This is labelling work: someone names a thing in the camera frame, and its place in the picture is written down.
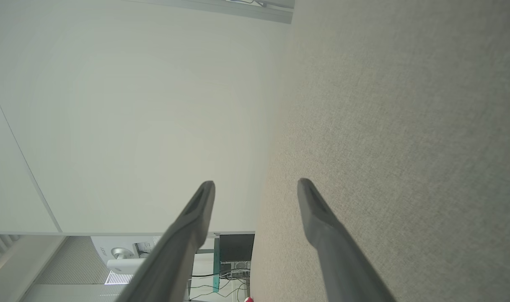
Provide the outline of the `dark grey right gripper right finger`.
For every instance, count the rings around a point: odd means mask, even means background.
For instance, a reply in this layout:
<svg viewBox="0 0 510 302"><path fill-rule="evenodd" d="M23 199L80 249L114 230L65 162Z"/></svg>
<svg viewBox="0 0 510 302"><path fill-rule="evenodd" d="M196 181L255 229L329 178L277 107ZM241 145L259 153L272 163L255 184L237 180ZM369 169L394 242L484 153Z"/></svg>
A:
<svg viewBox="0 0 510 302"><path fill-rule="evenodd" d="M394 302L382 278L314 183L301 178L298 202L307 241L316 249L330 302Z"/></svg>

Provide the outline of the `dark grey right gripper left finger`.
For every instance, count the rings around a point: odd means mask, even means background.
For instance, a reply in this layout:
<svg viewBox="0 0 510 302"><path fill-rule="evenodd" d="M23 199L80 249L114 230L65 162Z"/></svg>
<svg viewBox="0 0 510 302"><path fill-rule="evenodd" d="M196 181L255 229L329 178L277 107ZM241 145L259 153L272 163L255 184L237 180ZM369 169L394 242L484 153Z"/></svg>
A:
<svg viewBox="0 0 510 302"><path fill-rule="evenodd" d="M117 297L118 302L183 301L195 254L207 238L215 190L212 180L199 186Z"/></svg>

